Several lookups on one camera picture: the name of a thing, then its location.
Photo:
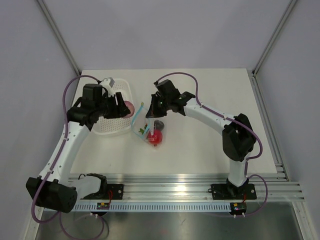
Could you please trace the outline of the pink toy onion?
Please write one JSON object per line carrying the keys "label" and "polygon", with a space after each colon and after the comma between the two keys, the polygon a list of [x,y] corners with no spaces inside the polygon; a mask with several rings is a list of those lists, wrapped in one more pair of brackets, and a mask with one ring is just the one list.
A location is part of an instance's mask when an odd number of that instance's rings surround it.
{"label": "pink toy onion", "polygon": [[123,118],[124,119],[131,118],[135,113],[135,107],[130,101],[125,101],[124,103],[125,103],[126,107],[129,109],[130,113],[127,114],[126,116],[124,116]]}

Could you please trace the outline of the clear zip top bag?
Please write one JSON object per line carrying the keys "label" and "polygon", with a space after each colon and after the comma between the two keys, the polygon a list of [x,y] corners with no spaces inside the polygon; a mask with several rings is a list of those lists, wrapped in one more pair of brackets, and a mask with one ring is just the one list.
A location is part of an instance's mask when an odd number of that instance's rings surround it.
{"label": "clear zip top bag", "polygon": [[131,131],[146,144],[158,148],[165,141],[166,122],[163,117],[146,118],[147,107],[141,102],[131,120]]}

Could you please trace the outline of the red cherry tomato sprig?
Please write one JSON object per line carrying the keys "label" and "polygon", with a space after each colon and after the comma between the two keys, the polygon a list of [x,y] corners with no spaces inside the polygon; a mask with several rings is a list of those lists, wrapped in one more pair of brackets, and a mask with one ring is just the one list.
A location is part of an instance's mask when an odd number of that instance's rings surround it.
{"label": "red cherry tomato sprig", "polygon": [[138,136],[144,141],[148,141],[150,139],[151,131],[148,124],[145,124],[143,128],[139,129]]}

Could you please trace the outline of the red toy apple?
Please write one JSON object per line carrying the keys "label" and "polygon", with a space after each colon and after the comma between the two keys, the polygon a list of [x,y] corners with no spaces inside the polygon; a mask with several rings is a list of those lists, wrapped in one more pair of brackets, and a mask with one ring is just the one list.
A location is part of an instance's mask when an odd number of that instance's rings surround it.
{"label": "red toy apple", "polygon": [[155,129],[153,131],[153,134],[151,134],[151,132],[148,133],[147,135],[147,141],[149,144],[153,145],[153,146],[158,146],[159,144],[162,143],[163,141],[163,134],[160,130]]}

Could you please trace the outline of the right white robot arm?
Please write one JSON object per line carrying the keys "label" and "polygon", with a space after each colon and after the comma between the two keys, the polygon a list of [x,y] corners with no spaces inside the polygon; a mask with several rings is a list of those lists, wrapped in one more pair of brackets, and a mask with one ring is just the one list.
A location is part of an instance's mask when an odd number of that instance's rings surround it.
{"label": "right white robot arm", "polygon": [[171,80],[154,83],[157,91],[151,96],[146,118],[162,118],[168,111],[200,121],[222,137],[222,150],[229,158],[229,174],[220,195],[239,199],[249,184],[247,161],[257,141],[248,117],[244,114],[228,116],[210,109],[188,91],[180,93]]}

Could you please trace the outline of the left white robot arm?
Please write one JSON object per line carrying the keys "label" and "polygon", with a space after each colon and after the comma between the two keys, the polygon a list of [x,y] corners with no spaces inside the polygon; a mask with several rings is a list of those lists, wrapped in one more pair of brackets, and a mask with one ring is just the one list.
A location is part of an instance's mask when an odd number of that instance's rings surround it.
{"label": "left white robot arm", "polygon": [[82,96],[66,112],[62,138],[47,165],[38,177],[26,182],[31,207],[69,213],[80,199],[112,199],[113,190],[104,175],[88,173],[73,184],[69,183],[69,175],[80,147],[99,119],[119,119],[129,114],[121,92],[109,94],[100,84],[86,84]]}

